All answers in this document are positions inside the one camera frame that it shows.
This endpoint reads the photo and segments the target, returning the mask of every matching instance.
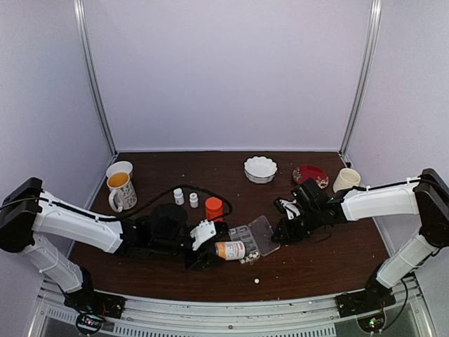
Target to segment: white wall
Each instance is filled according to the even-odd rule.
[[[84,206],[110,155],[95,115],[73,1],[0,1],[0,199],[30,176]],[[67,251],[69,241],[59,240]],[[41,276],[0,251],[2,336],[24,336]]]
[[[349,157],[369,185],[435,168],[449,182],[449,2],[383,1],[382,21]],[[395,249],[419,217],[383,219]],[[449,249],[417,272],[439,336],[447,336]]]
[[[337,150],[370,0],[86,1],[119,150]]]

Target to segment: orange container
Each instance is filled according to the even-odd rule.
[[[212,220],[223,214],[223,202],[220,199],[211,197],[206,200],[206,219]],[[223,218],[215,219],[215,221],[223,221]]]

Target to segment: scalloped bowl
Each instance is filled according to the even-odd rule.
[[[253,157],[245,161],[245,176],[256,184],[266,184],[273,180],[278,171],[276,163],[266,157]]]

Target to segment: red plate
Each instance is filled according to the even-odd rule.
[[[321,189],[329,185],[329,177],[326,172],[312,165],[301,165],[295,168],[292,172],[292,177],[298,185],[309,178],[313,178]]]

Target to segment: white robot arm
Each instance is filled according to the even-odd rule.
[[[418,268],[437,250],[449,246],[449,188],[433,169],[416,178],[374,188],[353,187],[329,197],[309,179],[292,191],[295,202],[287,210],[284,199],[275,206],[289,215],[282,218],[272,240],[281,243],[308,238],[324,225],[357,221],[373,216],[419,214],[421,228],[391,258],[379,266],[360,294],[337,297],[342,317],[376,310],[394,303],[391,288]],[[294,205],[300,214],[291,218]]]
[[[223,222],[210,221],[207,226],[202,222],[189,228],[187,212],[174,204],[160,204],[150,216],[137,220],[104,216],[54,197],[42,190],[41,183],[30,178],[4,199],[0,206],[0,249],[27,256],[39,272],[61,288],[66,305],[79,312],[120,318],[124,299],[94,291],[89,272],[69,261],[44,233],[130,258],[148,258],[152,253],[183,254],[187,269],[202,269],[213,262],[211,239],[227,234],[227,224]],[[181,187],[212,193],[199,187]]]

